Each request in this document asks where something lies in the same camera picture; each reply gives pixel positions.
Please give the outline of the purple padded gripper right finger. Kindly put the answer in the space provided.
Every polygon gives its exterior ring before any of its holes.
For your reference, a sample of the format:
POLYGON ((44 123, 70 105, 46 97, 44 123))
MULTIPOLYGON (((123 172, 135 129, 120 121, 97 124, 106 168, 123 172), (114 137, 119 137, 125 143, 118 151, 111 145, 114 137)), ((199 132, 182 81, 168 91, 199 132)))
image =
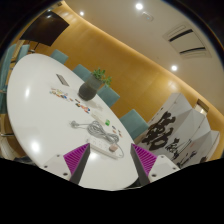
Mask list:
POLYGON ((179 171, 179 167, 165 155, 156 156, 138 145, 131 145, 130 154, 142 186, 179 171))

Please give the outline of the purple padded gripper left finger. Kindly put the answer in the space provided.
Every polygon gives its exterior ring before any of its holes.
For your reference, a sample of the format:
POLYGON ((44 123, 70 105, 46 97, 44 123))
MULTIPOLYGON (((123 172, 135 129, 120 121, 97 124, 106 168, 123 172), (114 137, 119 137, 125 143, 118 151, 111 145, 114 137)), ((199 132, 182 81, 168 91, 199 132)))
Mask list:
POLYGON ((87 143, 64 155, 53 156, 42 168, 74 184, 79 184, 89 155, 90 144, 87 143))

